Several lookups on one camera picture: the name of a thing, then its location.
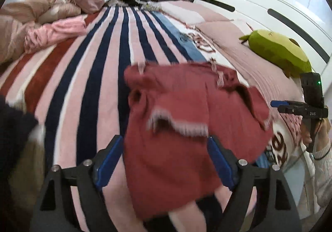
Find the human hand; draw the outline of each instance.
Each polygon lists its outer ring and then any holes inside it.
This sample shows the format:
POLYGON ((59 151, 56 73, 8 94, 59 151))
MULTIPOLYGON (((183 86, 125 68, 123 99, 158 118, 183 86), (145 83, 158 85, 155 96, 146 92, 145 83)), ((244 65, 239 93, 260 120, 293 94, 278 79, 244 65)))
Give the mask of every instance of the human hand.
MULTIPOLYGON (((312 140, 310 137, 310 132, 308 131, 304 122, 301 123, 300 130, 301 130, 303 144, 306 147, 309 147, 309 144, 312 143, 312 140)), ((320 122, 317 123, 315 133, 318 134, 315 143, 317 144, 316 151, 319 152, 323 148, 325 148, 330 141, 327 133, 326 120, 322 120, 322 123, 320 122)))

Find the green plush toy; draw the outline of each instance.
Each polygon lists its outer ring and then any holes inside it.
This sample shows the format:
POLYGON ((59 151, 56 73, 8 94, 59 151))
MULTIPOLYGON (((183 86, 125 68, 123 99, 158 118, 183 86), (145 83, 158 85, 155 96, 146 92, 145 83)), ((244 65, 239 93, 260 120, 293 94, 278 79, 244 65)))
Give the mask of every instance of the green plush toy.
POLYGON ((250 49, 257 55, 280 67, 287 77, 299 77, 300 73, 311 72, 311 64, 298 43, 284 35, 263 29, 240 37, 249 42, 250 49))

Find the black wristband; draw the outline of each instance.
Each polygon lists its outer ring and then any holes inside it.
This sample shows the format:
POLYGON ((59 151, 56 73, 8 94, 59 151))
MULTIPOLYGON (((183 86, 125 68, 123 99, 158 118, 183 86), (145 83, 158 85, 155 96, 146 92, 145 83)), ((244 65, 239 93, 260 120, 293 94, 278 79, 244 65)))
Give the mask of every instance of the black wristband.
POLYGON ((328 152, 322 158, 318 158, 318 159, 316 159, 315 157, 313 157, 313 158, 315 159, 315 161, 320 161, 320 160, 324 159, 329 154, 330 151, 331 151, 331 147, 328 150, 328 152))

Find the sweater sleeve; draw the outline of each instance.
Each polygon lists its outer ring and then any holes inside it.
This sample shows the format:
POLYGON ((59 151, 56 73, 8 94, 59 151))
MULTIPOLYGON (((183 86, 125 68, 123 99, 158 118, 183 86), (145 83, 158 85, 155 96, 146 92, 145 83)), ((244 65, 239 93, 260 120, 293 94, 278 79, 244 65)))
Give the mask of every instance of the sweater sleeve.
POLYGON ((315 165, 315 194, 317 203, 321 207, 326 207, 332 199, 332 149, 331 142, 319 152, 313 153, 314 159, 323 159, 316 161, 315 165))

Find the person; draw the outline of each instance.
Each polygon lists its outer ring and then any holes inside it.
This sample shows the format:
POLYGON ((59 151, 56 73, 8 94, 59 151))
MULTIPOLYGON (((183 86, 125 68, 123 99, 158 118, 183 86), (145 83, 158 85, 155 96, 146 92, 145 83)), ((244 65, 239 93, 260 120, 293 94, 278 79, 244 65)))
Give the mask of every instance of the person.
MULTIPOLYGON (((311 156, 306 158, 310 176, 309 180, 305 180, 298 205, 303 232, 310 231, 332 199, 332 149, 328 136, 328 125, 328 119, 317 124, 314 150, 311 156), (310 188, 307 188, 308 183, 312 185, 311 192, 308 190, 310 188)), ((300 130, 302 142, 308 147, 312 143, 312 139, 303 122, 300 130)))

